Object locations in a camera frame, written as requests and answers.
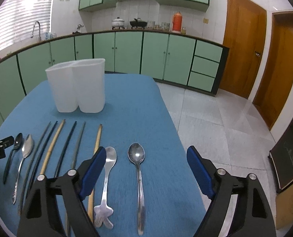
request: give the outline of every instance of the black pot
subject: black pot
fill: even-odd
[[[147,26],[147,22],[146,21],[142,21],[142,20],[138,20],[140,18],[134,19],[132,21],[130,21],[130,25],[131,25],[131,29],[133,29],[134,27],[142,27],[143,29]]]

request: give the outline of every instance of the metal spoon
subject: metal spoon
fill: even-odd
[[[30,155],[30,152],[32,151],[33,146],[34,146],[34,140],[31,136],[31,134],[29,134],[24,142],[23,148],[21,149],[21,152],[23,154],[23,158],[21,159],[21,163],[19,164],[19,168],[18,168],[18,172],[17,172],[17,176],[16,176],[15,189],[14,189],[14,193],[12,196],[12,203],[13,204],[15,204],[15,202],[16,202],[17,186],[18,186],[19,175],[21,173],[21,166],[23,165],[24,159]]]
[[[16,138],[15,138],[15,142],[14,142],[14,148],[10,151],[10,155],[7,159],[7,164],[5,166],[5,169],[4,169],[4,173],[3,173],[3,184],[6,183],[7,181],[7,176],[8,176],[8,173],[10,171],[10,164],[11,164],[11,161],[12,161],[12,156],[13,156],[13,152],[17,152],[22,144],[23,144],[23,134],[22,133],[19,133]]]
[[[128,150],[129,160],[135,164],[138,173],[138,234],[142,235],[144,231],[145,207],[144,194],[142,187],[142,175],[140,164],[143,162],[145,153],[143,147],[139,143],[133,143]]]
[[[107,228],[112,229],[114,225],[108,220],[108,217],[114,213],[114,210],[111,207],[107,206],[107,185],[108,185],[108,176],[109,172],[113,168],[117,160],[117,153],[113,147],[107,147],[106,149],[106,163],[104,165],[105,168],[105,180],[104,180],[104,189],[102,195],[102,201],[100,205],[94,207],[95,211],[95,227],[100,227],[104,222]]]

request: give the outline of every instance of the window blinds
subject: window blinds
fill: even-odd
[[[33,25],[41,33],[50,28],[51,0],[4,0],[0,6],[0,50],[30,38]],[[38,36],[36,25],[34,36]]]

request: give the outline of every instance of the white plastic container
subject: white plastic container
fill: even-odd
[[[73,112],[77,109],[72,65],[75,61],[58,63],[46,69],[52,96],[59,112]]]
[[[98,113],[105,106],[105,59],[79,60],[71,66],[77,102],[85,113]]]

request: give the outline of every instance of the blue tablecloth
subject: blue tablecloth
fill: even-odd
[[[137,176],[135,166],[128,159],[128,148],[139,142],[146,156],[141,164],[146,221],[144,237],[193,236],[199,227],[205,209],[196,180],[188,166],[186,154],[162,100],[158,86],[147,76],[133,74],[106,74],[106,105],[100,113],[85,114],[77,109],[73,113],[59,113],[54,104],[48,82],[42,82],[25,97],[0,127],[0,139],[9,135],[32,134],[35,142],[46,125],[66,119],[66,124],[51,155],[46,175],[51,178],[63,144],[74,123],[77,127],[64,157],[61,175],[70,169],[73,150],[81,126],[86,121],[77,167],[92,157],[99,124],[103,124],[100,145],[112,146],[117,151],[117,162],[109,175],[107,203],[114,209],[110,220],[112,230],[98,229],[101,236],[131,237],[137,233]],[[0,216],[15,235],[20,217],[17,205],[12,205],[16,172],[21,151],[13,158],[7,184],[2,175],[7,158],[0,160]],[[19,181],[19,194],[30,162],[24,162]],[[95,186],[95,205],[99,205],[105,172],[102,171]],[[61,218],[65,209],[62,197],[58,199]]]

